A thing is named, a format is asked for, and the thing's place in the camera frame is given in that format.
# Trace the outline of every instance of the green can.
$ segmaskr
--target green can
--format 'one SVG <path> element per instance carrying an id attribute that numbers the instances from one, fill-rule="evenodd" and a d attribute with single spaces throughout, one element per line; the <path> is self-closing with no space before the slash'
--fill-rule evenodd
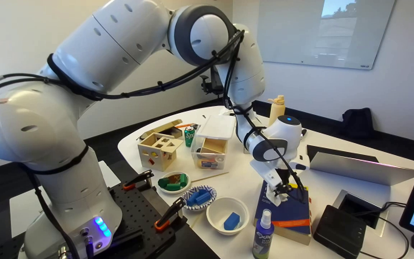
<path id="1" fill-rule="evenodd" d="M 191 147 L 191 144 L 193 143 L 194 139 L 194 133 L 196 131 L 193 127 L 189 126 L 184 129 L 184 143 L 187 147 Z"/>

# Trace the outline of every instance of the spray bottle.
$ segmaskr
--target spray bottle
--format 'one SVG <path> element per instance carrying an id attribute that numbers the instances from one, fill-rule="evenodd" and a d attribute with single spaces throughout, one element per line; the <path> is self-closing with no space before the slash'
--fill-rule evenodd
<path id="1" fill-rule="evenodd" d="M 271 114 L 269 116 L 269 127 L 276 121 L 277 117 L 284 115 L 285 100 L 283 95 L 278 95 L 277 98 L 268 100 L 273 102 L 271 105 Z"/>
<path id="2" fill-rule="evenodd" d="M 267 259 L 271 248 L 274 225 L 271 223 L 271 210 L 263 210 L 261 219 L 257 221 L 255 240 L 253 241 L 253 257 Z"/>

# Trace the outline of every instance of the green block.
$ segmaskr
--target green block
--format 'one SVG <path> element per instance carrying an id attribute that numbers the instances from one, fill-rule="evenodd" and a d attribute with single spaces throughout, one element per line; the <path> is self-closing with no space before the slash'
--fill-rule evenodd
<path id="1" fill-rule="evenodd" d="M 188 177 L 185 174 L 180 175 L 180 185 L 181 187 L 186 187 L 186 185 L 188 185 Z"/>
<path id="2" fill-rule="evenodd" d="M 181 186 L 179 183 L 170 183 L 168 184 L 164 189 L 168 190 L 168 191 L 179 191 L 181 190 Z"/>
<path id="3" fill-rule="evenodd" d="M 169 178 L 161 178 L 157 181 L 157 185 L 161 188 L 165 188 L 169 184 Z"/>

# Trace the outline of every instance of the charger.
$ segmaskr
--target charger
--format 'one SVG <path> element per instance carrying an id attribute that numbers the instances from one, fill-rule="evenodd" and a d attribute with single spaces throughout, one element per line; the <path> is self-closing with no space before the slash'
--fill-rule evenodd
<path id="1" fill-rule="evenodd" d="M 314 240 L 346 259 L 356 259 L 362 249 L 367 224 L 327 205 L 314 233 Z"/>

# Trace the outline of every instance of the clamp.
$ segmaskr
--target clamp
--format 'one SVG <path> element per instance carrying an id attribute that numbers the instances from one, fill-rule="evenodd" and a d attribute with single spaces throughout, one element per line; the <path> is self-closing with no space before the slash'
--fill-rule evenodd
<path id="1" fill-rule="evenodd" d="M 168 208 L 166 213 L 162 218 L 154 223 L 154 228 L 157 232 L 164 232 L 166 228 L 170 225 L 170 218 L 174 215 L 177 215 L 177 218 L 183 218 L 182 208 L 186 205 L 186 202 L 182 197 L 178 198 L 174 203 Z"/>
<path id="2" fill-rule="evenodd" d="M 146 184 L 138 187 L 138 190 L 142 192 L 144 190 L 151 189 L 153 188 L 151 177 L 154 177 L 153 171 L 152 170 L 145 171 L 137 175 L 133 180 L 125 182 L 125 184 L 123 184 L 122 187 L 125 191 L 130 191 L 135 188 L 138 182 L 146 181 Z"/>

